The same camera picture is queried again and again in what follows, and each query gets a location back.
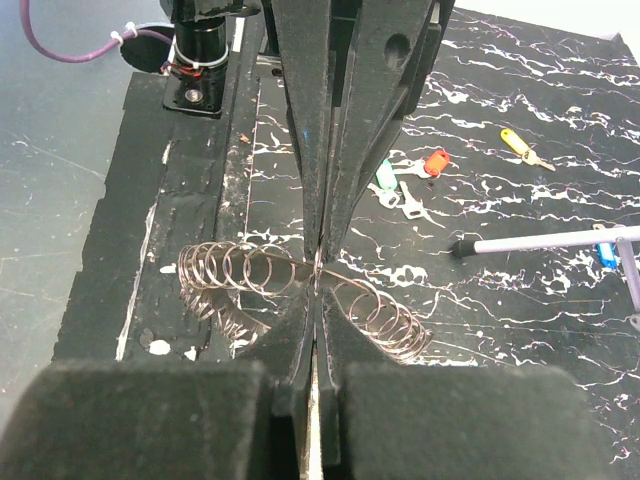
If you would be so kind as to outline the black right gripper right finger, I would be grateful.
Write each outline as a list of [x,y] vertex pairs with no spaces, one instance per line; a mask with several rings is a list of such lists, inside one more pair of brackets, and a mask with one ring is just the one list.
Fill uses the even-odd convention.
[[400,366],[359,359],[361,335],[322,295],[328,367],[337,377],[328,479],[613,479],[586,396],[555,367]]

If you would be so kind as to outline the plain silver key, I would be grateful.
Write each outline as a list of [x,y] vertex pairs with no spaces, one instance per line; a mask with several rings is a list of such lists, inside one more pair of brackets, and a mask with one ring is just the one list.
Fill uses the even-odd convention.
[[416,200],[410,193],[405,181],[399,182],[399,187],[404,197],[404,204],[401,207],[403,214],[408,220],[416,220],[424,217],[424,206],[421,201]]

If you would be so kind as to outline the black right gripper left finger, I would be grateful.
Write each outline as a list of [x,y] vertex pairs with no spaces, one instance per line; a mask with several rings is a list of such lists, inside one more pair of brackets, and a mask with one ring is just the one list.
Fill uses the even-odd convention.
[[236,359],[58,361],[1,438],[5,479],[296,479],[306,435],[309,296]]

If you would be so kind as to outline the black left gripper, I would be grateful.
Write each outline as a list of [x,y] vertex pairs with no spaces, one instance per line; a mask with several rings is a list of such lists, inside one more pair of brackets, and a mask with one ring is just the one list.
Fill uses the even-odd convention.
[[[305,256],[337,257],[364,165],[393,112],[417,107],[451,1],[264,1],[267,50],[281,60],[303,186]],[[328,164],[328,93],[338,107]]]

